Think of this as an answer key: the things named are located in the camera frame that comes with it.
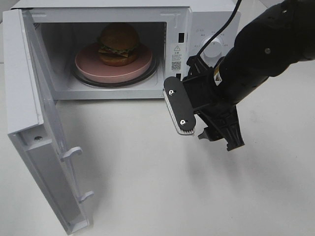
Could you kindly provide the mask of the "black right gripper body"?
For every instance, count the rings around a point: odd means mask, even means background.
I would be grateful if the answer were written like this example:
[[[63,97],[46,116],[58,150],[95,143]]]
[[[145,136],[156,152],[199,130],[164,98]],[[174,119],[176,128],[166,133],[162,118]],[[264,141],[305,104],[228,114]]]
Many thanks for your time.
[[[201,85],[209,95],[209,106],[215,114],[238,104],[268,79],[267,76],[252,75],[235,63],[226,62],[225,57],[221,57],[213,68],[213,74],[197,77],[203,77]]]

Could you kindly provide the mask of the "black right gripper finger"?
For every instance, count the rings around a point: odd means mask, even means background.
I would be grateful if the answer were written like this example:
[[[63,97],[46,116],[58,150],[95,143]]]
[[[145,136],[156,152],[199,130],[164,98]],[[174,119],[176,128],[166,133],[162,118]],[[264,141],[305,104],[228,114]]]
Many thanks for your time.
[[[188,78],[213,74],[214,68],[208,66],[200,56],[191,56],[187,61],[189,66]]]
[[[203,132],[198,135],[200,140],[207,139],[210,142],[214,142],[225,139],[228,151],[245,144],[241,135],[236,106],[230,107],[219,115],[211,115],[209,109],[203,109],[198,112],[198,116],[207,125]]]

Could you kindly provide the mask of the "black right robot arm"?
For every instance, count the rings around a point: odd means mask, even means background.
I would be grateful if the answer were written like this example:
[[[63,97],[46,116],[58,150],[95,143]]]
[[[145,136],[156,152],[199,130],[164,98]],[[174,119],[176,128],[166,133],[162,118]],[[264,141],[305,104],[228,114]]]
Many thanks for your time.
[[[200,55],[188,59],[184,87],[194,112],[206,123],[200,139],[241,147],[237,104],[291,64],[315,58],[315,3],[285,0],[237,34],[233,48],[209,67]]]

